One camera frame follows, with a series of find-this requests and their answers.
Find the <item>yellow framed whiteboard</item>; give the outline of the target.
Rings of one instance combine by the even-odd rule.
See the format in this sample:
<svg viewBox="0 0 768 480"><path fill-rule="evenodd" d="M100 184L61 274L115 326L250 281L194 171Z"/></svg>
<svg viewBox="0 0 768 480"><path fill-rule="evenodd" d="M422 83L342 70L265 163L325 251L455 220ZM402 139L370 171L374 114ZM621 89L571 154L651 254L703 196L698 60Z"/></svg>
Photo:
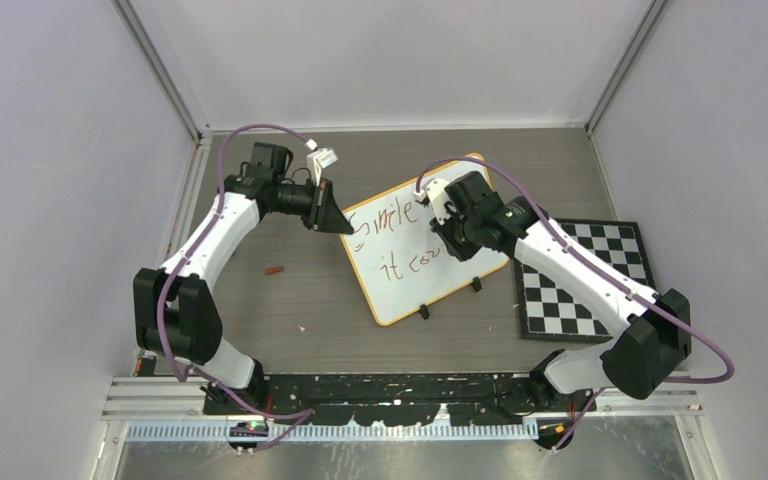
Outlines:
<svg viewBox="0 0 768 480"><path fill-rule="evenodd" d="M411 178L344 210L354 228L341 241L374 321L389 326L509 263L482 249L451 256L431 230L433 210L416 202Z"/></svg>

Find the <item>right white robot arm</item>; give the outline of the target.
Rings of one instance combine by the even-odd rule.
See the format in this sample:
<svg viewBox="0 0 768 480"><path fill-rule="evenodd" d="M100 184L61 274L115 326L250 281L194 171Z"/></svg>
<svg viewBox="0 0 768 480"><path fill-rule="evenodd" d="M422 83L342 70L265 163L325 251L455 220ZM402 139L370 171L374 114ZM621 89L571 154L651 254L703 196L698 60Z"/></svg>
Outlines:
<svg viewBox="0 0 768 480"><path fill-rule="evenodd" d="M556 410L572 393L616 388L644 400L689 356L689 302L660 294L584 249L526 195L504 202L487 180L469 172L453 181L418 183L416 201L431 209L431 230L447 252L467 261L482 250L503 253L548 277L583 305L610 340L551 353L529 373L531 397Z"/></svg>

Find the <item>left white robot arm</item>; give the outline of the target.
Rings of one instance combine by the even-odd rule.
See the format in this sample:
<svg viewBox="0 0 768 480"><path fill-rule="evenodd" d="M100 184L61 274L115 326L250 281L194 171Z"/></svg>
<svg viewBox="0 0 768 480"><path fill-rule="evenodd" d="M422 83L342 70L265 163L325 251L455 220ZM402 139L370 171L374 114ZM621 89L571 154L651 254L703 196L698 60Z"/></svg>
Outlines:
<svg viewBox="0 0 768 480"><path fill-rule="evenodd" d="M136 341L140 348L208 375L210 393L240 412L258 412L267 398L262 364L241 353L223 333L212 289L238 245L270 213L299 218L311 231L350 234L332 181L322 175L337 160L330 148L307 143L308 179L288 173L292 152L257 142L249 161L222 183L207 216L160 267L142 268L133 281ZM223 388L228 387L228 396Z"/></svg>

